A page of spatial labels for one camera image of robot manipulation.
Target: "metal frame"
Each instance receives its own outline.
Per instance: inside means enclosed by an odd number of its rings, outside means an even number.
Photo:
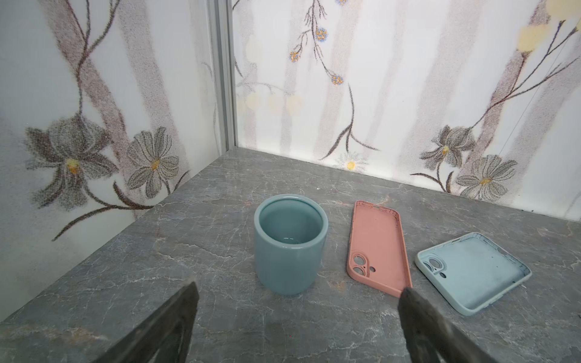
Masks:
[[[232,44],[232,1],[207,0],[210,18],[214,84],[218,119],[224,126],[226,151],[238,145],[236,97],[234,97],[234,45]]]

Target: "tabletop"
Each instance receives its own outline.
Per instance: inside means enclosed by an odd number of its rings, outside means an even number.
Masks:
[[[317,279],[281,296],[254,273],[253,213],[305,195],[329,217]],[[194,277],[188,362],[409,362],[397,298],[346,272],[355,201],[397,210],[414,289],[500,362],[581,361],[581,224],[235,148],[0,324],[0,361],[88,362]],[[533,276],[471,317],[415,255],[480,232]]]

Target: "floral wallpaper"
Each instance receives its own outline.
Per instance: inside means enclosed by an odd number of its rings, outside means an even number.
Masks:
[[[206,2],[0,7],[3,319],[222,145]]]
[[[234,2],[243,147],[579,220],[581,2]]]

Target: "gray flower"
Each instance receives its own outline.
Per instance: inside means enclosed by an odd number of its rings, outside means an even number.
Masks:
[[[426,168],[435,170],[443,162],[453,167],[462,166],[462,152],[474,148],[474,136],[472,130],[467,127],[454,127],[446,125],[437,138],[432,140],[438,148],[434,151],[422,152],[420,159],[426,160]]]
[[[149,131],[141,131],[127,149],[127,156],[137,169],[129,178],[127,186],[136,189],[145,184],[145,195],[153,198],[166,182],[178,174],[177,156],[166,156],[171,149],[171,137],[165,127],[158,127],[155,137]]]
[[[461,196],[494,202],[506,194],[507,188],[499,181],[510,179],[515,171],[512,168],[517,164],[514,160],[502,163],[498,155],[488,155],[475,160],[472,165],[473,175],[463,175],[456,178],[456,183],[467,186]]]
[[[86,178],[109,178],[117,167],[99,152],[111,139],[100,126],[75,115],[53,122],[47,131],[26,129],[26,144],[32,154],[28,169],[55,168],[52,182],[35,193],[33,200],[46,207],[55,200],[66,210],[83,206]]]

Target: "cup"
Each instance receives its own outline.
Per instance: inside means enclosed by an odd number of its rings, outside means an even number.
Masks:
[[[297,194],[268,198],[254,213],[254,263],[270,290],[298,294],[317,277],[329,220],[315,201]]]

